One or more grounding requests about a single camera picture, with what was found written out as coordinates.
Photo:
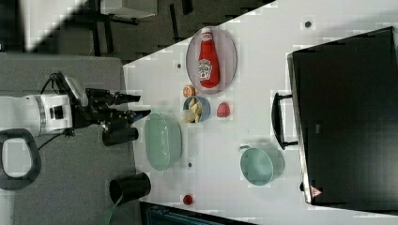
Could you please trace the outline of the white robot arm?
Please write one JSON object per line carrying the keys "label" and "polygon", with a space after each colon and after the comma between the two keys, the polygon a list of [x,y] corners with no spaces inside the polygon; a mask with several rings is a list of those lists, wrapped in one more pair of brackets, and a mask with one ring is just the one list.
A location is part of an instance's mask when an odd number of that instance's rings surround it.
{"label": "white robot arm", "polygon": [[150,110],[120,111],[114,105],[138,102],[140,96],[86,88],[81,97],[73,91],[62,95],[1,97],[1,130],[24,128],[34,137],[103,125],[107,132],[129,128]]}

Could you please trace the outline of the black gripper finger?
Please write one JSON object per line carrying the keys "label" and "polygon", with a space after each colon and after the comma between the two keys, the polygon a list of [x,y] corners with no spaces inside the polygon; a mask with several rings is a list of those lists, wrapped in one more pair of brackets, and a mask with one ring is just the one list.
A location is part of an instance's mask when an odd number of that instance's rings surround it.
{"label": "black gripper finger", "polygon": [[125,104],[131,102],[139,102],[141,99],[140,96],[128,95],[128,94],[120,94],[116,97],[116,104]]}
{"label": "black gripper finger", "polygon": [[150,110],[142,110],[142,111],[134,111],[133,112],[133,119],[134,120],[140,120],[148,115],[151,114]]}

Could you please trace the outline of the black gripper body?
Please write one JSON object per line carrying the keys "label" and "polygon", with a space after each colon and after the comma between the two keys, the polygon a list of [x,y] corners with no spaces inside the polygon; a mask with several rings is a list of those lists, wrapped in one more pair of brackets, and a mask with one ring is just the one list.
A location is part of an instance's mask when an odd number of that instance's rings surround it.
{"label": "black gripper body", "polygon": [[73,108],[73,125],[75,128],[87,128],[93,124],[105,125],[127,124],[128,112],[113,108],[116,97],[120,92],[111,93],[109,90],[86,88],[87,104],[75,104]]}

